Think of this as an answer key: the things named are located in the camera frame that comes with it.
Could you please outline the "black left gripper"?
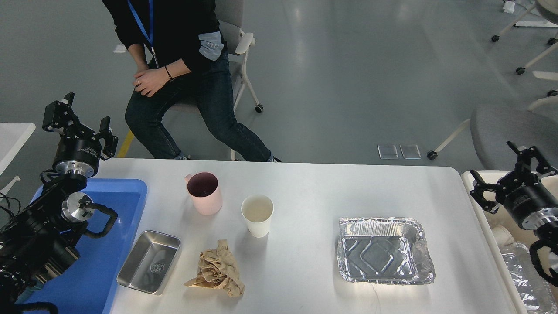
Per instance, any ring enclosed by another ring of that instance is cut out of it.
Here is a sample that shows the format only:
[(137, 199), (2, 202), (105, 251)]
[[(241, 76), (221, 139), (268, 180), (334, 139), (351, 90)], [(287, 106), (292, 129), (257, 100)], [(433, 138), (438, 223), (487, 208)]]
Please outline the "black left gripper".
[[(71, 108), (74, 97), (75, 93), (70, 92), (44, 110), (42, 129), (62, 133), (53, 169), (56, 172), (97, 172), (100, 159), (114, 157), (119, 138), (110, 128), (109, 116), (101, 119), (98, 133), (83, 125)], [(104, 140), (103, 148), (100, 139)]]

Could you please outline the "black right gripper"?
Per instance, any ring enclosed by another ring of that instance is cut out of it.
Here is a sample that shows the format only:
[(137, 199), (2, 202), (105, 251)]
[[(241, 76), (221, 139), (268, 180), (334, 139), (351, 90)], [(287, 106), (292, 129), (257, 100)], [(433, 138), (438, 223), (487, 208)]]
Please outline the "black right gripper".
[[(536, 146), (519, 148), (512, 141), (506, 145), (517, 155), (514, 169), (496, 184), (486, 183), (475, 170), (469, 173), (474, 179), (469, 195), (483, 211), (495, 215), (504, 206), (514, 222), (524, 230), (557, 228), (557, 198), (542, 184), (539, 177), (557, 175), (556, 167), (550, 165)], [(536, 159), (535, 173), (531, 161)], [(496, 193), (496, 201), (484, 196), (486, 191)]]

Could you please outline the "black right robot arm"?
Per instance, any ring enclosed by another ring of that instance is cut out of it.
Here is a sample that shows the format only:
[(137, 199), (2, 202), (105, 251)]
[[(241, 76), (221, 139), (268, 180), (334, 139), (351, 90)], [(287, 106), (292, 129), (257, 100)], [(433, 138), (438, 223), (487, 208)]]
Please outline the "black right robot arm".
[(531, 262), (540, 277), (557, 286), (558, 203), (542, 183), (544, 177), (557, 175), (557, 169), (536, 146), (506, 144), (517, 155), (514, 169), (495, 184), (470, 170), (473, 189), (469, 195), (482, 210), (495, 214), (504, 207), (518, 227), (533, 231), (538, 240), (529, 248)]

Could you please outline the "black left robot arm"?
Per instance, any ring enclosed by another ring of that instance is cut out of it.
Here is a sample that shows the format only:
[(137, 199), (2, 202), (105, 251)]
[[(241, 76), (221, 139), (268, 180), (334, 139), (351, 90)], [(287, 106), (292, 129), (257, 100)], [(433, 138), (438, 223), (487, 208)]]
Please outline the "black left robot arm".
[(94, 203), (82, 192), (98, 173), (100, 160), (114, 156), (118, 137), (110, 117), (99, 131), (82, 124), (72, 111), (74, 93), (46, 106), (42, 128), (60, 133), (52, 168), (41, 173), (42, 193), (1, 229), (1, 312), (21, 314), (44, 310), (57, 314), (50, 302), (18, 304), (19, 296), (38, 282), (61, 276), (80, 258), (76, 244), (82, 236), (104, 237), (117, 212)]

